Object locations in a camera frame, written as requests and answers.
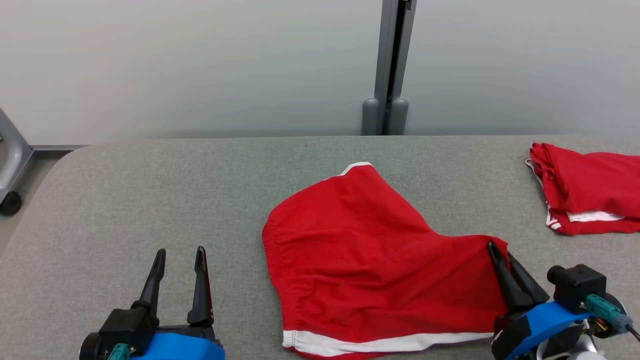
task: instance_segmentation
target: folded red garment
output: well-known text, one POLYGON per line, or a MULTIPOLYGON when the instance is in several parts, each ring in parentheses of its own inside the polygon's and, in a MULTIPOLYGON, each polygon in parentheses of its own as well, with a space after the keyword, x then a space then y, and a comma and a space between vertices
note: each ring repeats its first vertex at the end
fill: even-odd
POLYGON ((640 231, 640 156, 580 154, 534 143, 530 166, 547 199, 547 225, 559 233, 640 231))
POLYGON ((443 236, 369 163, 276 206, 262 232, 282 346, 359 360, 493 335, 506 312, 487 235, 443 236))

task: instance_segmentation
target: gray fabric surface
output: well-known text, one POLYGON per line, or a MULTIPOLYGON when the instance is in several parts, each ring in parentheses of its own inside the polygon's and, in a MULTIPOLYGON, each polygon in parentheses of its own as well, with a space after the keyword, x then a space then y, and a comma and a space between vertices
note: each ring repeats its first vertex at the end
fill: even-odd
MULTIPOLYGON (((193 260, 207 249, 216 334, 227 358, 296 359, 283 349, 280 303, 260 233, 294 192, 370 161, 436 231, 484 233, 545 287, 555 264, 585 263, 640 320, 638 234, 556 235, 523 164, 533 141, 581 152, 640 154, 630 143, 577 136, 335 137, 140 140, 63 158, 0 259, 0 359, 75 359, 114 307, 140 295, 157 249, 167 250, 158 316, 184 323, 193 260)), ((600 340, 611 360, 637 359, 631 336, 600 340)), ((488 341, 385 359, 492 359, 488 341)))

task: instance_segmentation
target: caster wheel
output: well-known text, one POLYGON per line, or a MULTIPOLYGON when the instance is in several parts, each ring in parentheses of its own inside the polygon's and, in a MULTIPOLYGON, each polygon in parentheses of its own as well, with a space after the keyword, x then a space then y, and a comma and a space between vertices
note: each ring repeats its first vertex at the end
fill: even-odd
POLYGON ((22 197, 17 192, 9 192, 0 203, 0 214, 11 216, 22 207, 22 197))

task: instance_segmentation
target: floor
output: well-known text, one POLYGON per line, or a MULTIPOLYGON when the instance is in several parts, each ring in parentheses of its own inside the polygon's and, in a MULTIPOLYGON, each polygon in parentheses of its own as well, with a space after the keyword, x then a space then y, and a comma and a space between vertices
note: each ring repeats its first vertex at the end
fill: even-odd
MULTIPOLYGON (((0 142, 0 168, 4 166, 6 157, 6 143, 0 142)), ((12 190, 18 192, 22 197, 22 209, 12 217, 0 215, 0 258, 18 227, 22 215, 29 208, 31 199, 33 199, 40 184, 42 184, 44 178, 59 159, 59 157, 41 158, 39 156, 32 158, 24 169, 21 178, 18 179, 17 183, 13 186, 12 190)))

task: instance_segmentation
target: white partition panel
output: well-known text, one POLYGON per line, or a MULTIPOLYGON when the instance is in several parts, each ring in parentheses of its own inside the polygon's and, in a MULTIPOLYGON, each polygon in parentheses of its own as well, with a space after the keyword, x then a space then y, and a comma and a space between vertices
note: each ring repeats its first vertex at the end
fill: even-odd
POLYGON ((5 0, 0 107, 31 145, 357 135, 382 0, 5 0))
POLYGON ((405 134, 640 136, 640 1, 418 0, 405 134))

